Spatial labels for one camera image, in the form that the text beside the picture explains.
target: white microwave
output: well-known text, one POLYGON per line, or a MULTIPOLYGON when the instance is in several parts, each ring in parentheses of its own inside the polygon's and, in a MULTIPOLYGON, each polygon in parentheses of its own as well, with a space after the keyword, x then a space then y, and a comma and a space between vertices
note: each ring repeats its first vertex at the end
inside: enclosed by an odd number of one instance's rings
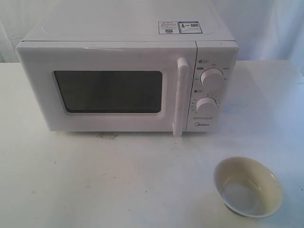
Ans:
POLYGON ((208 0, 64 0, 17 47, 52 131, 208 132, 238 46, 208 0))

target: white bowl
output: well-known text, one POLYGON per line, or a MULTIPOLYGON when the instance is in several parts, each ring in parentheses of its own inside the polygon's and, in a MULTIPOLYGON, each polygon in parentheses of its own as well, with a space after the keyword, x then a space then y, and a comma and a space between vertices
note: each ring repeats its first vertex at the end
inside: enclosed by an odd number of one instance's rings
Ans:
POLYGON ((283 191, 275 175, 250 158, 221 161, 214 171, 214 185, 225 205, 246 217, 271 216, 283 201, 283 191))

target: power level knob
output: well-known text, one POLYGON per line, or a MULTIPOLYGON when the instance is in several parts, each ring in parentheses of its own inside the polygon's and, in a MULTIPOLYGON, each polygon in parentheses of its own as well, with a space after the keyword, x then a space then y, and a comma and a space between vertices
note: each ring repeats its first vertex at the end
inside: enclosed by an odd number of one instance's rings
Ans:
POLYGON ((224 76, 219 69, 211 68, 200 76, 200 81, 205 90, 218 90, 224 85, 224 76))
POLYGON ((203 117, 214 117, 218 107, 216 101, 211 97, 204 97, 196 103, 198 113, 203 117))

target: dark glass window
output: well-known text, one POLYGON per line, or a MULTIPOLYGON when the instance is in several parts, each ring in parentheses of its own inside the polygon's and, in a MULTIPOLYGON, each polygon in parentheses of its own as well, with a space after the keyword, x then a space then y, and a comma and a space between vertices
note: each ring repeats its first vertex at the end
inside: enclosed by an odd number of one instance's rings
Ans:
POLYGON ((159 71, 54 71, 70 113, 158 113, 159 71))

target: brand logo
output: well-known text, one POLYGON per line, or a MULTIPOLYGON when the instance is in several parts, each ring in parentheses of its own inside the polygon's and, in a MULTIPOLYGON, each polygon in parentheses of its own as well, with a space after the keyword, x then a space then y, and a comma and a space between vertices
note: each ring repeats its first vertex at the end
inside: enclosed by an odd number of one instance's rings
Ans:
POLYGON ((209 126, 209 124, 207 123, 195 123, 196 127, 205 127, 205 126, 209 126))

